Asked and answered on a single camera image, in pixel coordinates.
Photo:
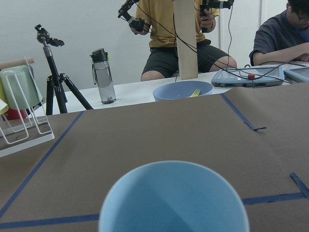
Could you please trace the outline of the aluminium frame post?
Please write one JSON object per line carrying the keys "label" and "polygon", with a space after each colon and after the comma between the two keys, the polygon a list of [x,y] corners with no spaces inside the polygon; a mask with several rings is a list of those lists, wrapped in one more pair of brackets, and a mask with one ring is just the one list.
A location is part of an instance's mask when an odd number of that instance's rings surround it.
{"label": "aluminium frame post", "polygon": [[180,78],[194,79],[198,77],[195,4],[174,0],[173,7]]}

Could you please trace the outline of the person in yellow shirt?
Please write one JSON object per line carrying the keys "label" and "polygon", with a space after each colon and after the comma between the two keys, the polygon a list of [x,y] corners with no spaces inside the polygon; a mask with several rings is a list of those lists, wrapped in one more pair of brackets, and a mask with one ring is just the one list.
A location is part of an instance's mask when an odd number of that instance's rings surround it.
{"label": "person in yellow shirt", "polygon": [[[219,9],[204,11],[200,15],[202,1],[196,0],[195,33],[197,49],[197,70],[200,73],[219,69],[235,68],[236,61],[226,52],[211,45],[205,33],[216,27],[215,18]],[[150,34],[150,55],[141,74],[141,81],[170,78],[178,71],[178,54],[175,37],[174,7],[171,0],[126,1],[120,8],[119,17],[124,17],[134,34]]]}

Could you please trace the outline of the person in dark shirt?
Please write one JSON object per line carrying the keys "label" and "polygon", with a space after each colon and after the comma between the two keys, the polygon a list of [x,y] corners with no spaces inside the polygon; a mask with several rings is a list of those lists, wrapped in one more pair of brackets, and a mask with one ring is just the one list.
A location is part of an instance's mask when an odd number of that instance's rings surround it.
{"label": "person in dark shirt", "polygon": [[286,10],[264,22],[249,54],[252,66],[309,60],[309,2],[289,0]]}

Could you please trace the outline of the blue teach pendant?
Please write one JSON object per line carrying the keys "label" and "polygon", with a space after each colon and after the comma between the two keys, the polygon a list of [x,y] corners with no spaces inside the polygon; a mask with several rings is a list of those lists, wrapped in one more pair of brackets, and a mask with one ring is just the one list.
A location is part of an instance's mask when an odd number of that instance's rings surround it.
{"label": "blue teach pendant", "polygon": [[309,67],[285,69],[284,75],[285,78],[292,83],[309,82]]}
{"label": "blue teach pendant", "polygon": [[284,81],[283,68],[277,65],[220,69],[211,83],[215,87],[272,87],[281,85]]}

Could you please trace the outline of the grey water bottle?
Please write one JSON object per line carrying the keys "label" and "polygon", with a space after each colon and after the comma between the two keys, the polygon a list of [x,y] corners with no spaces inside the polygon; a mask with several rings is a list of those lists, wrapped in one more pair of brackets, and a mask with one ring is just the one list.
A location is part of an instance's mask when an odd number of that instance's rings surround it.
{"label": "grey water bottle", "polygon": [[94,84],[98,86],[101,102],[110,104],[116,101],[112,74],[108,62],[108,53],[103,48],[97,49],[90,55]]}

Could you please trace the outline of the yellow plastic fork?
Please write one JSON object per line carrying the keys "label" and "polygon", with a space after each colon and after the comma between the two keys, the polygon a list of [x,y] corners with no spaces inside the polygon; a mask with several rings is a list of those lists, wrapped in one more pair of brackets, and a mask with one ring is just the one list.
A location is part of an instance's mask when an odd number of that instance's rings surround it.
{"label": "yellow plastic fork", "polygon": [[196,89],[191,95],[190,97],[197,97],[200,95],[200,89]]}

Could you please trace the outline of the yellow cup in rack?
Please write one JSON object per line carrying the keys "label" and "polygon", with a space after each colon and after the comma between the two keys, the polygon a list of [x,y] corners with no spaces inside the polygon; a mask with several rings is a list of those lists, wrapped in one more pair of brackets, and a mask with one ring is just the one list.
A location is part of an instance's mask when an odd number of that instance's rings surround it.
{"label": "yellow cup in rack", "polygon": [[2,82],[0,82],[0,114],[5,114],[9,109],[7,98],[4,92]]}

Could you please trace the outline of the blue bowl with fork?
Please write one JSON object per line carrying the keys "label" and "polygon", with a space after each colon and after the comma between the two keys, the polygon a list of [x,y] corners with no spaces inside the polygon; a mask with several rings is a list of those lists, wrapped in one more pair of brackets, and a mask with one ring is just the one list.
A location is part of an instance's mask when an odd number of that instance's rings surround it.
{"label": "blue bowl with fork", "polygon": [[181,81],[166,84],[153,91],[156,102],[189,98],[194,91],[200,90],[198,96],[212,93],[214,86],[204,81]]}

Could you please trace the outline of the green cup in rack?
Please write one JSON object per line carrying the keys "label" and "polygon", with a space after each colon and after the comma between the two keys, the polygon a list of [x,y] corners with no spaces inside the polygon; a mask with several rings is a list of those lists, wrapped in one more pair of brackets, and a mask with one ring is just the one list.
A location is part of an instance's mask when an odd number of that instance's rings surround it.
{"label": "green cup in rack", "polygon": [[42,95],[26,65],[3,69],[0,80],[11,109],[25,110],[41,103]]}

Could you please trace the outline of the light blue plastic cup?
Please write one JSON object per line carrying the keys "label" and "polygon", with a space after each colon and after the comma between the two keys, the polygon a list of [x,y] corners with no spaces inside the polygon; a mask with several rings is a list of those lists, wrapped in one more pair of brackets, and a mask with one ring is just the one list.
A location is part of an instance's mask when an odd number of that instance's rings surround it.
{"label": "light blue plastic cup", "polygon": [[100,232],[248,232],[245,207],[215,171],[160,161],[123,175],[101,208]]}

